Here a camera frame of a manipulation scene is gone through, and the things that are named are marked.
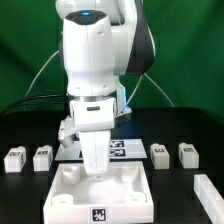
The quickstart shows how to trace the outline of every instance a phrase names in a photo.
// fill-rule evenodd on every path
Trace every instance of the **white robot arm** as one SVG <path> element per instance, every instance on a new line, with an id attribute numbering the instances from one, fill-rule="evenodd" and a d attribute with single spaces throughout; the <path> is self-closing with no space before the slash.
<path id="1" fill-rule="evenodd" d="M 117 112 L 110 94 L 119 75 L 142 75 L 152 65 L 153 38 L 141 0 L 57 0 L 56 8 L 64 20 L 61 54 L 71 98 L 59 140 L 70 147 L 79 136 L 87 174 L 101 176 Z"/>

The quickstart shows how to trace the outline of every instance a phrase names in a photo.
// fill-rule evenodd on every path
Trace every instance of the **white block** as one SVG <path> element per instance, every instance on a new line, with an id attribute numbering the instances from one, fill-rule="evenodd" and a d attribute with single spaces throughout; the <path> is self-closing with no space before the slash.
<path id="1" fill-rule="evenodd" d="M 206 175 L 194 175 L 194 191 L 213 224 L 224 224 L 224 200 Z"/>
<path id="2" fill-rule="evenodd" d="M 5 172 L 21 172 L 26 162 L 26 149 L 22 146 L 18 148 L 12 148 L 4 159 Z"/>
<path id="3" fill-rule="evenodd" d="M 155 169 L 169 169 L 170 155 L 164 145 L 151 145 L 150 155 Z"/>
<path id="4" fill-rule="evenodd" d="M 51 146 L 39 147 L 33 157 L 34 171 L 49 171 L 53 161 Z"/>
<path id="5" fill-rule="evenodd" d="M 192 144 L 182 143 L 179 145 L 179 159 L 185 169 L 199 167 L 199 154 Z"/>

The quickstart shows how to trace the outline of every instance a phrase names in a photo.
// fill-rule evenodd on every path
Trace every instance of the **blue indicator light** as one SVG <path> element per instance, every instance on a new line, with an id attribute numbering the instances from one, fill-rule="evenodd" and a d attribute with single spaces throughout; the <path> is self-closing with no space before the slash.
<path id="1" fill-rule="evenodd" d="M 89 16 L 90 13 L 89 13 L 89 12 L 83 12 L 82 15 L 83 15 L 83 16 Z"/>

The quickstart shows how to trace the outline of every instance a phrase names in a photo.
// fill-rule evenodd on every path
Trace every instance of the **white cube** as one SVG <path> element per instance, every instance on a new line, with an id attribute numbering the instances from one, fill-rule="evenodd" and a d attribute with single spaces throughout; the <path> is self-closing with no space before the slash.
<path id="1" fill-rule="evenodd" d="M 178 154 L 185 169 L 196 169 L 199 167 L 199 154 L 192 144 L 180 144 Z"/>
<path id="2" fill-rule="evenodd" d="M 14 173 L 21 172 L 26 162 L 26 149 L 23 146 L 12 148 L 4 159 L 5 172 Z"/>
<path id="3" fill-rule="evenodd" d="M 151 145 L 150 155 L 155 169 L 169 169 L 170 155 L 164 145 Z"/>
<path id="4" fill-rule="evenodd" d="M 53 161 L 51 146 L 39 147 L 33 157 L 34 171 L 49 171 Z"/>

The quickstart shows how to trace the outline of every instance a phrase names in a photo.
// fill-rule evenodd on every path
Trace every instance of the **black table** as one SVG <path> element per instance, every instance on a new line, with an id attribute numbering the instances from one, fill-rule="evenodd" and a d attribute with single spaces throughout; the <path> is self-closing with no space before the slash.
<path id="1" fill-rule="evenodd" d="M 57 153 L 57 133 L 64 111 L 15 112 L 0 120 L 0 223 L 43 223 L 43 206 L 58 167 L 33 171 L 38 147 L 51 145 Z M 224 126 L 193 108 L 136 109 L 131 118 L 116 120 L 112 139 L 141 138 L 148 154 L 144 167 L 151 189 L 154 223 L 200 224 L 210 220 L 193 191 L 194 174 L 207 174 L 223 195 Z M 180 143 L 194 144 L 199 169 L 183 169 L 178 158 Z M 150 145 L 164 144 L 170 154 L 169 170 L 154 170 Z M 12 147 L 25 146 L 27 161 L 21 173 L 5 173 L 4 157 Z"/>

